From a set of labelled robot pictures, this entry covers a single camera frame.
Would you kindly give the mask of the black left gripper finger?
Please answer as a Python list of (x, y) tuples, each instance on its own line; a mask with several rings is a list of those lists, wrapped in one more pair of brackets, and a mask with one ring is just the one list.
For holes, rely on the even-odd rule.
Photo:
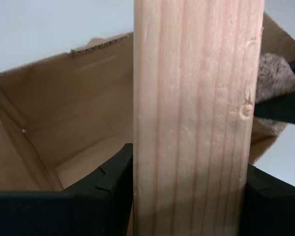
[(295, 187), (249, 165), (242, 236), (295, 236)]
[(0, 191), (0, 236), (124, 236), (133, 203), (133, 145), (62, 191)]

